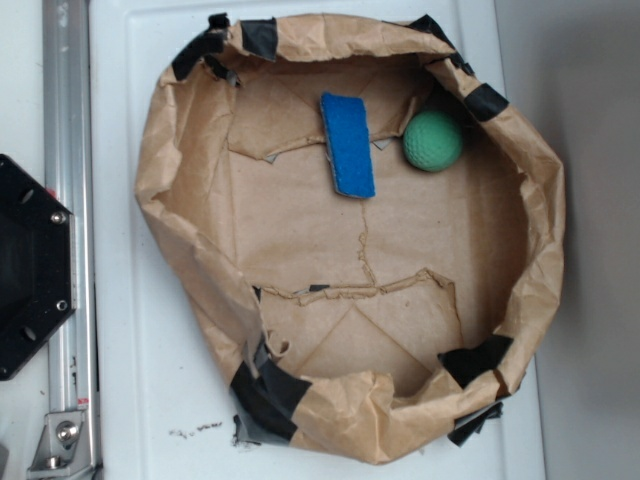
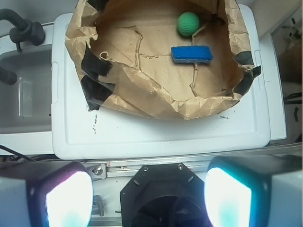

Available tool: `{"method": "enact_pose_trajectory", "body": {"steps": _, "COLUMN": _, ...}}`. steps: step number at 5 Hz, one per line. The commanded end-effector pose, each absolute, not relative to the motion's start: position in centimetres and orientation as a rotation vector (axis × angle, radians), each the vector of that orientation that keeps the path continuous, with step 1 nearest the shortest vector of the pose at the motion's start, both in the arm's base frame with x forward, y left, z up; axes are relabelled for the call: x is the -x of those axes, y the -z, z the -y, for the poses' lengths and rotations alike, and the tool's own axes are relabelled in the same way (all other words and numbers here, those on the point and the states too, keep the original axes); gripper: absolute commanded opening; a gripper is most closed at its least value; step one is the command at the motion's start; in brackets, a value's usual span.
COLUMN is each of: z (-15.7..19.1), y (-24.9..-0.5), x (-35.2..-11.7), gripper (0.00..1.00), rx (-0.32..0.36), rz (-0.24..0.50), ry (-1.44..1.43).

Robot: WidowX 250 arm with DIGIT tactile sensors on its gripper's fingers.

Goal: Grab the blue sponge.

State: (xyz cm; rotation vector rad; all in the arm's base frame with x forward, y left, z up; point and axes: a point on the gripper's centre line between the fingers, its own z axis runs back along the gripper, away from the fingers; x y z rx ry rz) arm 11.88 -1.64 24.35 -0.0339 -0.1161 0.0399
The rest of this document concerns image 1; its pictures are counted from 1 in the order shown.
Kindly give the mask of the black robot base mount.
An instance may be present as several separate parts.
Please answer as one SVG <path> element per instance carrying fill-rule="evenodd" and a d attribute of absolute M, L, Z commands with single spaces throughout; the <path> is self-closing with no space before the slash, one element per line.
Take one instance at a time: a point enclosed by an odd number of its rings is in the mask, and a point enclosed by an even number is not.
<path fill-rule="evenodd" d="M 8 381 L 74 312 L 73 214 L 1 156 L 1 379 Z"/>

